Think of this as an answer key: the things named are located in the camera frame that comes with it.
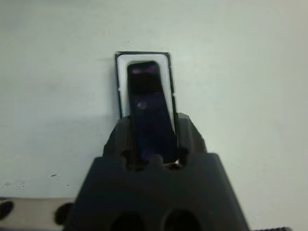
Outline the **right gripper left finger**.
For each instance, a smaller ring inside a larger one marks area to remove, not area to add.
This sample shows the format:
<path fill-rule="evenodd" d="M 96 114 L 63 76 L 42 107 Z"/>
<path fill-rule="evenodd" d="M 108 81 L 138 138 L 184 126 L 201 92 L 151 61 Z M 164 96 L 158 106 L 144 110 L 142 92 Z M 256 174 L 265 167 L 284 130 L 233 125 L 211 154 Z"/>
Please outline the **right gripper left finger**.
<path fill-rule="evenodd" d="M 103 148 L 103 156 L 123 157 L 126 168 L 132 168 L 130 116 L 119 119 Z"/>

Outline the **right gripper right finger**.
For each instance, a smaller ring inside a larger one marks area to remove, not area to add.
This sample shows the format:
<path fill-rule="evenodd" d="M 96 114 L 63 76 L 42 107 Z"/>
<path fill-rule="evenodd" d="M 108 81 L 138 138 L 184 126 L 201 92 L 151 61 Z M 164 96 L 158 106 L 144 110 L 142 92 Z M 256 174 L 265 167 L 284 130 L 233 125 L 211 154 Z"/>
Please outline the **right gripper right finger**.
<path fill-rule="evenodd" d="M 190 117 L 184 113 L 177 113 L 177 116 L 178 160 L 180 165 L 185 166 L 190 156 L 207 154 L 208 151 L 204 138 Z"/>

